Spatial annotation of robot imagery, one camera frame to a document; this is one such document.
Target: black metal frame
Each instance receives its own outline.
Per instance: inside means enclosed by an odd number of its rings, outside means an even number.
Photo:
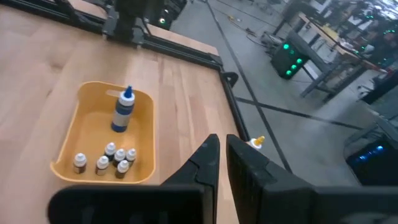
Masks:
[[[11,6],[38,16],[94,32],[96,34],[103,33],[103,26],[106,21],[100,17],[74,9],[67,0],[54,0],[54,2],[48,0],[0,0],[0,4]],[[224,71],[220,56],[201,52],[151,34],[143,33],[143,35],[144,41],[141,46],[145,49],[153,50],[155,52],[217,70],[239,137],[243,141],[250,140],[241,112],[236,104],[236,100],[232,92],[232,87],[237,82],[238,75],[233,72]]]

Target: small yellow bottle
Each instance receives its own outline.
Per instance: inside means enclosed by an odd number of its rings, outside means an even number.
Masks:
[[[256,139],[251,139],[250,141],[248,141],[248,144],[251,147],[253,147],[253,148],[257,149],[257,150],[260,150],[261,147],[262,147],[262,143],[264,142],[265,138],[266,137],[264,137],[264,136],[260,136],[260,137],[258,137]]]

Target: yellow tray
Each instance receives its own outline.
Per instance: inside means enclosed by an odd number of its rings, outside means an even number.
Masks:
[[[78,91],[78,104],[56,162],[51,170],[59,178],[88,184],[138,184],[155,171],[155,116],[152,98],[134,90],[136,100],[129,126],[123,133],[111,129],[113,113],[120,91],[125,88],[103,82],[82,84]],[[104,154],[107,143],[116,149],[135,148],[137,159],[123,179],[114,176],[110,164],[104,176],[95,174],[96,161]],[[73,158],[82,152],[87,157],[86,171],[73,171]]]

